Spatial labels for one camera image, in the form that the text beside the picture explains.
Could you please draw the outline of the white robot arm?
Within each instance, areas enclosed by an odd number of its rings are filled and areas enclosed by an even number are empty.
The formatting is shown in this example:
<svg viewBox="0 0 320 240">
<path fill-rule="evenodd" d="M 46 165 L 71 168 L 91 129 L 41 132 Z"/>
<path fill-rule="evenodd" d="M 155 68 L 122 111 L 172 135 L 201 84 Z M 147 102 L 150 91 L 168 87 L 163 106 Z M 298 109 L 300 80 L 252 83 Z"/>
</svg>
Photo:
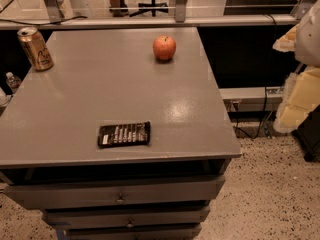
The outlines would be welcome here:
<svg viewBox="0 0 320 240">
<path fill-rule="evenodd" d="M 320 105 L 320 1 L 276 40 L 273 49 L 293 52 L 295 59 L 306 66 L 302 73 L 296 69 L 285 80 L 282 102 L 273 124 L 277 132 L 290 133 Z"/>
</svg>

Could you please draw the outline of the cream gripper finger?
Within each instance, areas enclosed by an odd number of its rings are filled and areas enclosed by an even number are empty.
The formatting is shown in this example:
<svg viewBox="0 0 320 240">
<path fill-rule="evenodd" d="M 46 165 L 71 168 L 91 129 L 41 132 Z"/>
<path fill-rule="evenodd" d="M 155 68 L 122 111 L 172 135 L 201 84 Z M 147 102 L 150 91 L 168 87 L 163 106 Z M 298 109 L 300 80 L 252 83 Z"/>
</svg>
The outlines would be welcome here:
<svg viewBox="0 0 320 240">
<path fill-rule="evenodd" d="M 285 81 L 273 128 L 279 133 L 290 133 L 319 105 L 320 68 L 307 66 L 300 74 L 291 73 Z"/>
</svg>

